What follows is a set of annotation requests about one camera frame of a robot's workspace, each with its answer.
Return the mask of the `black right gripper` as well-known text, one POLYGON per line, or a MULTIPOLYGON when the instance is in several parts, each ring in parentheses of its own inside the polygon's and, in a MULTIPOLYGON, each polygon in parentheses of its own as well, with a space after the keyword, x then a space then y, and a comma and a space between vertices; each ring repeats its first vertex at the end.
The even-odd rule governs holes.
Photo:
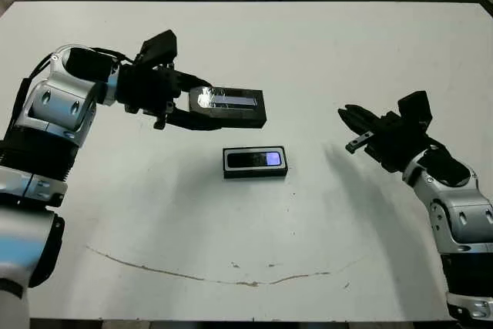
POLYGON ((392 111, 376 116, 368 109, 354 104, 347 104, 337 112, 347 127, 357 134, 345 149, 353 154, 364 148, 371 158, 390 173, 404 171, 417 154, 431 145, 427 135, 431 123, 428 116, 400 116, 392 111))

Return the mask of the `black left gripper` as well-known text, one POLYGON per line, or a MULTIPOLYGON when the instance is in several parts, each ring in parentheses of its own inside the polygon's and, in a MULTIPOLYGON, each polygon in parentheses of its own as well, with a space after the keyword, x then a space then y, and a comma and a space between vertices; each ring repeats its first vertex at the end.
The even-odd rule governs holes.
POLYGON ((220 121, 196 112, 173 109, 174 99, 181 91, 212 87, 204 79, 174 69, 152 69, 138 65, 122 65, 116 85, 116 101, 125 111, 136 114, 142 110, 155 116, 154 129, 164 129, 166 123, 192 131, 222 129, 220 121))

